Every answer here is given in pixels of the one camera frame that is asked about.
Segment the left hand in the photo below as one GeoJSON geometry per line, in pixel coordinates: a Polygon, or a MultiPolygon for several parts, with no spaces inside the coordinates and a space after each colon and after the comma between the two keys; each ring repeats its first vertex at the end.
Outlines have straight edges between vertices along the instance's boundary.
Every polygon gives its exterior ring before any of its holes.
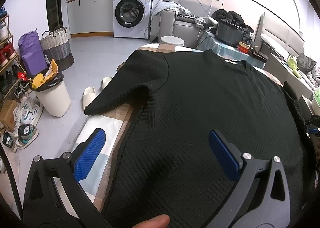
{"type": "Polygon", "coordinates": [[[161,214],[149,220],[143,221],[133,228],[167,228],[170,223],[170,217],[166,214],[161,214]]]}

